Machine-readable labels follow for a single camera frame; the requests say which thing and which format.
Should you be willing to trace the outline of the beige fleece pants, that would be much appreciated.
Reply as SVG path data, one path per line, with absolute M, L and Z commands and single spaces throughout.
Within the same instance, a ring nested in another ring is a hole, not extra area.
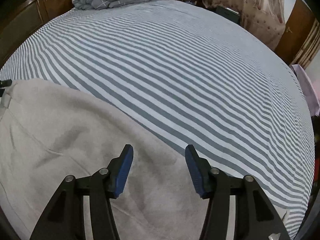
M 184 157 L 110 104 L 41 79 L 14 81 L 1 97 L 1 208 L 29 239 L 67 175 L 90 176 L 126 144 L 133 163 L 112 202 L 121 239 L 198 239 L 207 201 Z

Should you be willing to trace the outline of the dark wooden headboard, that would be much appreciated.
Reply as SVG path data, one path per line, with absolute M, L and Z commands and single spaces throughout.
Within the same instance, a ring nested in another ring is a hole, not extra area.
M 1 66 L 28 37 L 73 7 L 72 0 L 1 0 Z

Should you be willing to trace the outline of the lilac folded cloth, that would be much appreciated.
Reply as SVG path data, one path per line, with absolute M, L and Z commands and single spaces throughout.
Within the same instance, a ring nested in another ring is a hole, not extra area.
M 304 94 L 306 103 L 309 108 L 310 115 L 311 116 L 319 115 L 319 99 L 311 83 L 310 78 L 308 77 L 308 75 L 306 74 L 305 70 L 301 65 L 291 64 L 290 68 L 294 72 L 300 84 L 301 90 Z

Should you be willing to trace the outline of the grey white striped bedsheet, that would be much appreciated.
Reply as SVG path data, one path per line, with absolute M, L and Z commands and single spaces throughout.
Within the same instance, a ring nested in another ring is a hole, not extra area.
M 72 9 L 1 69 L 35 77 L 105 100 L 179 152 L 193 144 L 227 173 L 253 174 L 297 234 L 314 174 L 309 109 L 293 71 L 242 27 L 173 0 Z

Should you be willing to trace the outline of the striped brown side curtain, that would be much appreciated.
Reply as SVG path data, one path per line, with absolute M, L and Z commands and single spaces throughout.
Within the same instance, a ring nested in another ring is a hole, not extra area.
M 320 26 L 317 19 L 315 19 L 313 26 L 308 34 L 306 40 L 304 41 L 302 47 L 296 54 L 295 58 L 291 64 L 299 64 L 303 69 L 311 63 L 313 58 L 319 51 L 319 39 L 320 39 Z

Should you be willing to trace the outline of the brown wooden door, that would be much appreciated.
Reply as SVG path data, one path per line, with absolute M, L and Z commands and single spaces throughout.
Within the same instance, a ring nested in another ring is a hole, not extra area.
M 306 41 L 315 19 L 309 7 L 302 0 L 296 0 L 286 22 L 285 31 L 274 51 L 286 64 L 294 60 Z

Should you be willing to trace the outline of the dark box near curtain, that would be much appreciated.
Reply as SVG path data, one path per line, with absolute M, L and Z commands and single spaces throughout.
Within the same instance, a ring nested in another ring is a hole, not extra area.
M 233 23 L 240 24 L 240 14 L 228 7 L 218 5 L 215 11 L 218 15 L 232 21 Z

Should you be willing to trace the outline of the pink patterned curtain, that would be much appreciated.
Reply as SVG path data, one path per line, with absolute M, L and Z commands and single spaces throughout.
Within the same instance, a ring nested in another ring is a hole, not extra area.
M 240 25 L 275 50 L 284 31 L 284 0 L 203 0 L 207 9 L 219 5 L 240 14 Z

